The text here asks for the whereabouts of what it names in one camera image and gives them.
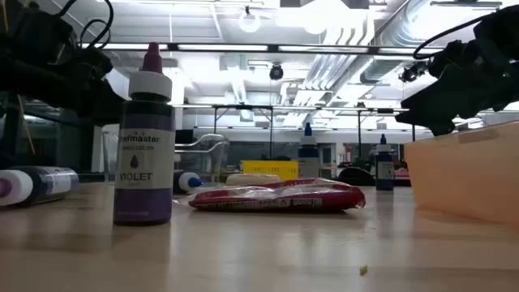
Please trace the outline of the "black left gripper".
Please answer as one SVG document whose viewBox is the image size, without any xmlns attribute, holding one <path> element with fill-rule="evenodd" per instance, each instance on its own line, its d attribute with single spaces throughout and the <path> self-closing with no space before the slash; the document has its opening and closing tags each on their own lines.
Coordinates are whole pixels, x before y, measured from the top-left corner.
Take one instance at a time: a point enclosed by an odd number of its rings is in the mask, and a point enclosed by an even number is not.
<svg viewBox="0 0 519 292">
<path fill-rule="evenodd" d="M 96 48 L 83 49 L 73 58 L 54 65 L 30 65 L 24 80 L 29 94 L 53 107 L 77 108 L 77 114 L 94 124 L 114 124 L 122 116 L 125 99 L 105 76 L 113 70 L 110 59 Z"/>
</svg>

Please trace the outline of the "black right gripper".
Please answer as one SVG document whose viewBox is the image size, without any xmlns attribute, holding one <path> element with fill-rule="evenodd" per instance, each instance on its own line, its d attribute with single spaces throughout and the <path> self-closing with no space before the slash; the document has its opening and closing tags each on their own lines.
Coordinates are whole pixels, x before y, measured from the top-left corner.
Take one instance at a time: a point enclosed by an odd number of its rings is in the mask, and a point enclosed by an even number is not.
<svg viewBox="0 0 519 292">
<path fill-rule="evenodd" d="M 503 110 L 518 100 L 518 45 L 510 41 L 453 41 L 433 57 L 437 80 L 401 102 L 398 122 L 429 124 L 433 136 L 452 133 L 454 118 Z"/>
</svg>

